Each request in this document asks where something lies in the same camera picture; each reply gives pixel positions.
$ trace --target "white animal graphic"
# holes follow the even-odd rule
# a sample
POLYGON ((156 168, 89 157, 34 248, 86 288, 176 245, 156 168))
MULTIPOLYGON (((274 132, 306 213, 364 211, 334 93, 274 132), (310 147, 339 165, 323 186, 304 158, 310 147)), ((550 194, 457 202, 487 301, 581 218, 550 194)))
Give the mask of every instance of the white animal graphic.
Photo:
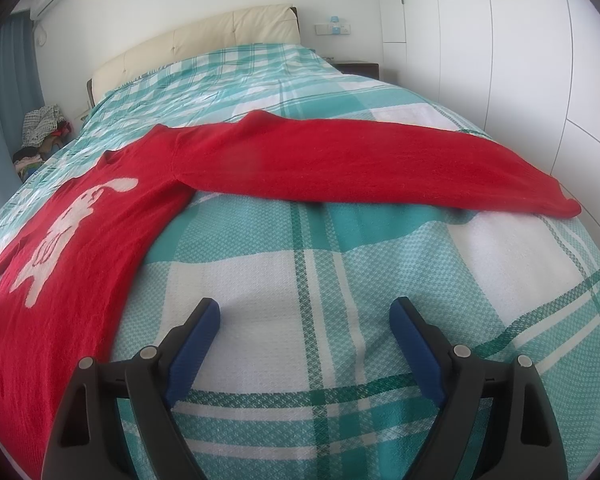
POLYGON ((76 198, 46 232, 45 238, 33 251, 31 259, 20 270, 18 277, 11 285, 10 292, 16 290, 29 276, 33 277, 33 280, 29 282, 30 288, 24 303, 27 308, 31 308, 36 303, 46 280, 56 268, 60 254, 74 236, 82 219, 93 213, 92 206, 100 198, 105 188, 124 192, 135 188, 137 184, 136 178, 116 178, 106 184, 91 187, 76 198))

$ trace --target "white wardrobe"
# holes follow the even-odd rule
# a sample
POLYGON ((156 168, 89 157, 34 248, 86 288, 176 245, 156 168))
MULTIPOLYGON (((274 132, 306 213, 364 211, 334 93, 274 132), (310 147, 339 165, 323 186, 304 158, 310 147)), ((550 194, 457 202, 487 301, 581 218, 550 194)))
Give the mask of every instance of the white wardrobe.
POLYGON ((600 225, 600 16, 589 0, 380 0, 384 79, 552 173, 600 225))

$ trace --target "red sweater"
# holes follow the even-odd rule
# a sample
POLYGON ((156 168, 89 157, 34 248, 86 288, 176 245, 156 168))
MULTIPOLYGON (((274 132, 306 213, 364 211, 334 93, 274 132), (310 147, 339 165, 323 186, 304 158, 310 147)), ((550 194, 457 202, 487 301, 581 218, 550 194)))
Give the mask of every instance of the red sweater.
POLYGON ((571 217, 552 177, 467 134, 354 120, 156 126, 64 183, 0 254, 0 441, 39 478, 86 355, 106 361, 142 258, 196 190, 571 217))

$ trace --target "pile of clothes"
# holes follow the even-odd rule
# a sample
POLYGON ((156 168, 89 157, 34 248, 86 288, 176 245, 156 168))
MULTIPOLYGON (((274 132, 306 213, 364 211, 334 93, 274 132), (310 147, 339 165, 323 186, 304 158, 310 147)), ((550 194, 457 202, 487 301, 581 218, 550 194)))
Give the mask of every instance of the pile of clothes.
POLYGON ((24 116, 22 148, 13 154, 13 165, 26 182, 45 161, 66 144, 72 131, 58 105, 43 106, 24 116))

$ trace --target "bedside table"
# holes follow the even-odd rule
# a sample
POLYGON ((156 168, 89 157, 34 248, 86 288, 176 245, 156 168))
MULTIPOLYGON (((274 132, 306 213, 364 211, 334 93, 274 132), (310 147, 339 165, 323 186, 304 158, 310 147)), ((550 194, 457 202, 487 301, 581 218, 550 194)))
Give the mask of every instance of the bedside table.
POLYGON ((334 61, 331 63, 343 74, 362 75, 371 79, 380 79, 380 67, 378 63, 367 63, 366 61, 334 61))

